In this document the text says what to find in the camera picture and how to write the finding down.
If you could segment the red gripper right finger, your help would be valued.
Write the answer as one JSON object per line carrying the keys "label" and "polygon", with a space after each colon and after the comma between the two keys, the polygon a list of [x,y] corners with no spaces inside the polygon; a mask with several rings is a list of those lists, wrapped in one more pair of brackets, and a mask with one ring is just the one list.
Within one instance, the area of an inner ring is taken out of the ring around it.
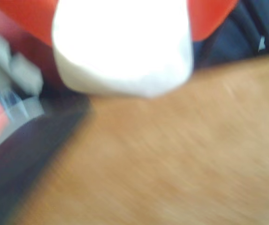
{"label": "red gripper right finger", "polygon": [[188,14],[193,41],[213,34],[238,4],[237,0],[188,0]]}

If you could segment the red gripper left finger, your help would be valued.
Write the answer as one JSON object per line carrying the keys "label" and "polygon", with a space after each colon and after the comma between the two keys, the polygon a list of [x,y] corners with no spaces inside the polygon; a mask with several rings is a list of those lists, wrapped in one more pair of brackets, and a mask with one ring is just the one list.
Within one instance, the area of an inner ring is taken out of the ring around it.
{"label": "red gripper left finger", "polygon": [[0,11],[43,43],[52,43],[56,0],[0,0]]}

